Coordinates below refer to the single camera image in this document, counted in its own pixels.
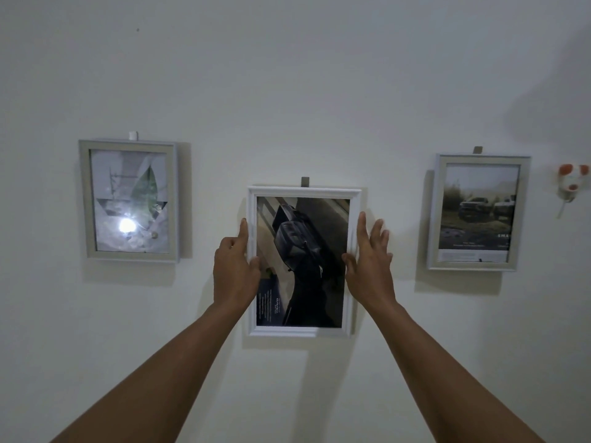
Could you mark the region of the person's left hand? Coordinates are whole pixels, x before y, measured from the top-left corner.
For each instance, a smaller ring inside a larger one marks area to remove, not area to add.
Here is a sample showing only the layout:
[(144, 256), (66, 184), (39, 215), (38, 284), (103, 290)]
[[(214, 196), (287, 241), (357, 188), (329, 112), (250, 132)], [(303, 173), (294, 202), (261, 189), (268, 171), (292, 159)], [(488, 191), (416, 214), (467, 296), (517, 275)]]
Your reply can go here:
[(255, 299), (258, 287), (248, 283), (247, 244), (249, 228), (245, 218), (241, 219), (238, 235), (221, 240), (214, 256), (213, 302), (225, 310), (241, 317)]

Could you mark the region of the person's right hand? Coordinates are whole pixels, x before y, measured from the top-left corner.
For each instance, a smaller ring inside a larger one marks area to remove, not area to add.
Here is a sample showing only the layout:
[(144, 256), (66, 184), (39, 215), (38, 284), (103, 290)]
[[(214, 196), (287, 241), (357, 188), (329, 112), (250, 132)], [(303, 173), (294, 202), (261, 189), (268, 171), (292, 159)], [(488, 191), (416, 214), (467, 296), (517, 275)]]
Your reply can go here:
[(366, 212), (358, 216), (356, 237), (358, 253), (355, 256), (359, 267), (359, 280), (346, 281), (353, 297), (372, 318), (376, 318), (396, 303), (394, 282), (391, 273), (392, 253), (388, 252), (389, 231), (382, 228), (382, 243), (385, 253), (375, 252), (369, 242), (371, 230), (367, 229)]

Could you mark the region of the white picture frame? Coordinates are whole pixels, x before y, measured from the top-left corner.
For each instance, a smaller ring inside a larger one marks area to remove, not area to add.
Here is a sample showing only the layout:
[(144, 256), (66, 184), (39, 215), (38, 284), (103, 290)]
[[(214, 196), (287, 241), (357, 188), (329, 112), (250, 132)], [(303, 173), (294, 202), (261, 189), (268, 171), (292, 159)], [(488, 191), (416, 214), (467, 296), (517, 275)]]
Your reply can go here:
[(354, 300), (344, 253), (356, 254), (359, 188), (249, 186), (247, 256), (261, 280), (249, 337), (350, 337)]

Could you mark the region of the person's left forearm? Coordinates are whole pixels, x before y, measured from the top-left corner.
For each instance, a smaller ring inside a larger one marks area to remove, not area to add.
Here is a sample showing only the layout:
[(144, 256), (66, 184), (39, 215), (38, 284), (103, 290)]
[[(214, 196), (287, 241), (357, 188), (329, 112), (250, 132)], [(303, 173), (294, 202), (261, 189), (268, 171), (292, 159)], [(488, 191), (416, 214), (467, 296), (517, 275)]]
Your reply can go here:
[(247, 302), (214, 302), (50, 443), (175, 443)]

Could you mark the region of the person's right forearm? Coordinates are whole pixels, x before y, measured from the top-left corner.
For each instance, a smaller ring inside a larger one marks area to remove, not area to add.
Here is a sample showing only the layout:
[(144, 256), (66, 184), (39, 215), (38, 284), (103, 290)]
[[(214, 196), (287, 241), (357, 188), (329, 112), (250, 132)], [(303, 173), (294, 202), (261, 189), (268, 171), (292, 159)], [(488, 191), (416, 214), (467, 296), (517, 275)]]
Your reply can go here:
[(393, 297), (363, 300), (437, 443), (545, 443)]

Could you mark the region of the grey frame with truck picture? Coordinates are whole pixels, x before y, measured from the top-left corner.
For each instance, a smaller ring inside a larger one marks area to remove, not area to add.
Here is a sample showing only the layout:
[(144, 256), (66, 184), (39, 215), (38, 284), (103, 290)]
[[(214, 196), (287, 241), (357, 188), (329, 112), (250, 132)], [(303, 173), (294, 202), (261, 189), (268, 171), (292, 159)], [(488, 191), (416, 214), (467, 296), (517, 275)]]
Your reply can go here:
[(429, 270), (517, 270), (530, 164), (523, 155), (436, 155)]

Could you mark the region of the grey frame with leaf picture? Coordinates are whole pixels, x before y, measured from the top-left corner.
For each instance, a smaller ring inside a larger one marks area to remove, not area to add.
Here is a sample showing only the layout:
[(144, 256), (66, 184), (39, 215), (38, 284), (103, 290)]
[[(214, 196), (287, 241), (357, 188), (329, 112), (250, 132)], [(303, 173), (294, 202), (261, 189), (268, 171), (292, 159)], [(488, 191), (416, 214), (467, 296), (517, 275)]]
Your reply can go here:
[(78, 141), (86, 256), (178, 263), (179, 144)]

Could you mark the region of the orange and white wall ornament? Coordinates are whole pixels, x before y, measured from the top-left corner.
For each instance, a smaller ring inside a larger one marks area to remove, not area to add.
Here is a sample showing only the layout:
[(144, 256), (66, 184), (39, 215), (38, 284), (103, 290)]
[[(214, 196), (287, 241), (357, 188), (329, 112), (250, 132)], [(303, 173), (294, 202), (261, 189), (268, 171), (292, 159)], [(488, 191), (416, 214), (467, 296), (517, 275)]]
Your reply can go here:
[(562, 201), (557, 219), (563, 215), (567, 204), (572, 203), (581, 191), (591, 190), (591, 166), (565, 163), (558, 168), (557, 194)]

